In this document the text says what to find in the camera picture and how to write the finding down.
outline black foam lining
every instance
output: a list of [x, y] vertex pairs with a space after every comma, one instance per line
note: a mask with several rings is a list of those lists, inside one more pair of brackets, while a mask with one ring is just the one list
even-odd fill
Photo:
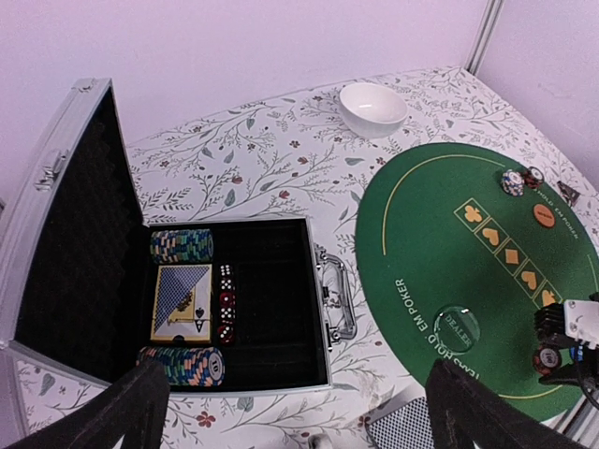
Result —
[[[326, 384], [326, 348], [306, 222], [198, 223], [153, 230], [193, 228], [209, 228], [214, 237], [212, 344], [223, 352], [226, 375], [218, 387], [173, 386], [172, 390], [259, 391]], [[230, 264], [236, 273], [236, 339], [231, 346], [219, 345], [216, 332], [218, 264]], [[146, 329], [139, 347], [152, 344], [158, 266], [149, 262], [148, 270], [142, 320]]]
[[[311, 245], [305, 220], [164, 225], [209, 228], [216, 267], [237, 273], [236, 339], [212, 345], [226, 378], [206, 391], [257, 391], [327, 383]], [[158, 266], [151, 230], [127, 170], [109, 92], [73, 154], [52, 201], [22, 298], [15, 340], [73, 369], [115, 382], [150, 342]], [[173, 387], [176, 391], [203, 391]]]
[[108, 92], [58, 185], [22, 298], [15, 340], [105, 381], [130, 366], [148, 231]]

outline red poker chip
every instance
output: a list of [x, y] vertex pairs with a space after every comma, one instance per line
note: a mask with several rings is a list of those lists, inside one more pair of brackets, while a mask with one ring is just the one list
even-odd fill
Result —
[[562, 365], [562, 356], [557, 348], [541, 345], [533, 354], [534, 369], [544, 376]]
[[531, 189], [537, 189], [544, 181], [543, 172], [536, 167], [528, 167], [521, 173], [524, 183]]

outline dice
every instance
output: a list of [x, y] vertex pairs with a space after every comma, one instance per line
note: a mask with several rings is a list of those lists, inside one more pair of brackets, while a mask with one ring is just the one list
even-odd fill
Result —
[[233, 268], [229, 264], [221, 265], [221, 278], [230, 278], [233, 275]]
[[221, 323], [233, 325], [235, 323], [235, 309], [230, 307], [221, 308]]
[[235, 294], [233, 293], [221, 293], [221, 296], [218, 300], [221, 309], [230, 307], [231, 309], [235, 307]]
[[233, 290], [235, 290], [233, 280], [231, 278], [221, 278], [221, 291], [232, 292]]
[[217, 329], [218, 339], [221, 344], [231, 344], [235, 341], [235, 333], [233, 331], [233, 326], [230, 325], [222, 325]]

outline deck of cards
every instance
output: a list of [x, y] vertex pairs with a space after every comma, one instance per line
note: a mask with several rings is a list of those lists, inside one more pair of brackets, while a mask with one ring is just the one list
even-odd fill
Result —
[[211, 279], [212, 265], [158, 269], [151, 341], [210, 342]]

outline poker set case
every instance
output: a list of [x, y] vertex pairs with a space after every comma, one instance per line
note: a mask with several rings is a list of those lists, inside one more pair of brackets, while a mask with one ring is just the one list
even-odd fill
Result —
[[[233, 344], [219, 344], [217, 326], [210, 344], [173, 343], [220, 349], [223, 384], [173, 392], [239, 396], [331, 385], [330, 345], [357, 332], [343, 262], [313, 244], [304, 218], [144, 223], [110, 80], [75, 84], [0, 217], [1, 348], [93, 384], [133, 369], [138, 350], [152, 345], [151, 234], [166, 229], [210, 229], [212, 273], [230, 264], [238, 297]], [[217, 322], [218, 295], [211, 305]]]

